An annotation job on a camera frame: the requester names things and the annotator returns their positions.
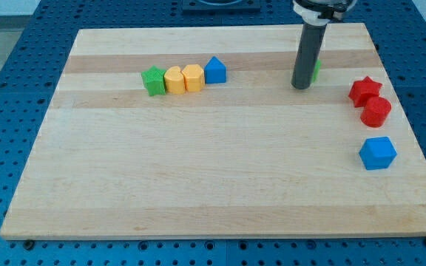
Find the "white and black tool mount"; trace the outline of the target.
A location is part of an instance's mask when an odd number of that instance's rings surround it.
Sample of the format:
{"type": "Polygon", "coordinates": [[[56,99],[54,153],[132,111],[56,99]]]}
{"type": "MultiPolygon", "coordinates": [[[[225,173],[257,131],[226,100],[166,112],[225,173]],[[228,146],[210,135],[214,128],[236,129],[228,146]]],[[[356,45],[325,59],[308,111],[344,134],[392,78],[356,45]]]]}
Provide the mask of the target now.
{"type": "Polygon", "coordinates": [[[293,0],[293,11],[306,24],[325,26],[331,21],[342,21],[355,7],[357,0],[293,0]]]}

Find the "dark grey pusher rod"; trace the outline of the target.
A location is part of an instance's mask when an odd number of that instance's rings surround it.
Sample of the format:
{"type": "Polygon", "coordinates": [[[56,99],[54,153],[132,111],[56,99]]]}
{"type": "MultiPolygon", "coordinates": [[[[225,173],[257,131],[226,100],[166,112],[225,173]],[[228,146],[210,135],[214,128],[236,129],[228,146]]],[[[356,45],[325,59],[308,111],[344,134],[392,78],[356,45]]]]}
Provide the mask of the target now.
{"type": "Polygon", "coordinates": [[[310,87],[325,31],[326,25],[304,23],[291,78],[295,89],[310,87]]]}

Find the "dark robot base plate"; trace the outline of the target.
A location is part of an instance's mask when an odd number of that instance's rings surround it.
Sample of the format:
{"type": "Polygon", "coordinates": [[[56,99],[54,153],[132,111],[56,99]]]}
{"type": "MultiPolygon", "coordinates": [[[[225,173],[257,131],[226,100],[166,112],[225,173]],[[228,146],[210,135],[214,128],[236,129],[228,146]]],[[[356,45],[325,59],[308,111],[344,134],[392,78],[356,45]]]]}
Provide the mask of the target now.
{"type": "Polygon", "coordinates": [[[182,0],[184,13],[253,11],[261,9],[260,0],[182,0]]]}

